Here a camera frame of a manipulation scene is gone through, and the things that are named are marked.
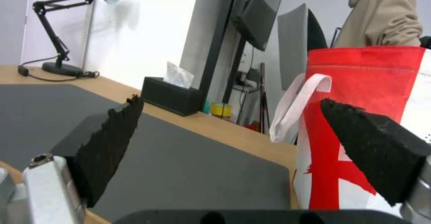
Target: lamp arm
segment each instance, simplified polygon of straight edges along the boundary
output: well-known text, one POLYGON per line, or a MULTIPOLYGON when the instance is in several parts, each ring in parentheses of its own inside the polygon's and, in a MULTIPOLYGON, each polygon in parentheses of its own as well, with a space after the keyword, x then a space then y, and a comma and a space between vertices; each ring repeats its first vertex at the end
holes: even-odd
POLYGON ((61 9, 69 9, 77 6, 89 5, 94 0, 85 0, 85 2, 73 3, 68 5, 56 4, 58 2, 63 2, 63 1, 68 1, 68 0, 48 0, 48 1, 37 1, 33 3, 33 10, 36 13, 37 17, 39 18, 40 22, 42 23, 42 26, 45 29, 46 33, 48 34, 48 37, 51 40, 52 44, 54 45, 55 50, 57 51, 56 66, 58 67, 61 66, 63 60, 66 60, 66 61, 69 60, 69 57, 67 56, 69 54, 69 49, 55 34, 53 28, 51 27, 51 24, 49 24, 46 18, 46 13, 51 11, 61 10, 61 9))

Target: red and white bag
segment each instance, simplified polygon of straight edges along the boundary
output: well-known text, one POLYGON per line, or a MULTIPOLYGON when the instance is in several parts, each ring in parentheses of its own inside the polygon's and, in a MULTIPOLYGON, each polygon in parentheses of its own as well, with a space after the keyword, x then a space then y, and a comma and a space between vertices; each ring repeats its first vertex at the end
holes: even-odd
POLYGON ((300 207, 375 209, 399 216, 399 205, 389 206, 346 156, 319 103, 328 97, 387 115, 430 143, 431 50, 382 46, 315 50, 308 57, 306 83, 296 96, 303 78, 299 75, 286 91, 270 128, 271 141, 280 142, 300 118, 293 173, 300 207))

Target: bag strap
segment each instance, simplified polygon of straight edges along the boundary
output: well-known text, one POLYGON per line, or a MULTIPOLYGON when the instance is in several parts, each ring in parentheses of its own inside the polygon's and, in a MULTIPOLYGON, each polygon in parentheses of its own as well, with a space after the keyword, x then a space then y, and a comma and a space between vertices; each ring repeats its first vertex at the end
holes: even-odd
POLYGON ((274 120, 269 128, 272 142, 281 142, 284 140, 288 130, 299 120, 314 91, 331 91, 331 77, 323 74, 314 74, 304 83, 301 91, 295 97, 304 78, 304 73, 298 75, 278 103, 274 120))

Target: beige hoodie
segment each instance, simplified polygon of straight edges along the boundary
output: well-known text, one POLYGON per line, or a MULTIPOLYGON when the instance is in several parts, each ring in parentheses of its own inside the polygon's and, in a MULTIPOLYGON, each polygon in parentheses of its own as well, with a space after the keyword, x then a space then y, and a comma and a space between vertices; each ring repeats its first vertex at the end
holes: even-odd
POLYGON ((335 47, 421 44, 416 0, 349 0, 349 6, 335 47))

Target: tissue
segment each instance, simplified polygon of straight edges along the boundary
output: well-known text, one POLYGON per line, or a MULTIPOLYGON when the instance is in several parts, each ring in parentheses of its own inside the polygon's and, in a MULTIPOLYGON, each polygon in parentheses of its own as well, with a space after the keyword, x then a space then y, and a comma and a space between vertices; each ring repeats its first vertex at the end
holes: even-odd
POLYGON ((169 61, 167 66, 166 76, 163 78, 164 82, 174 84, 185 89, 190 88, 194 78, 193 74, 169 61))

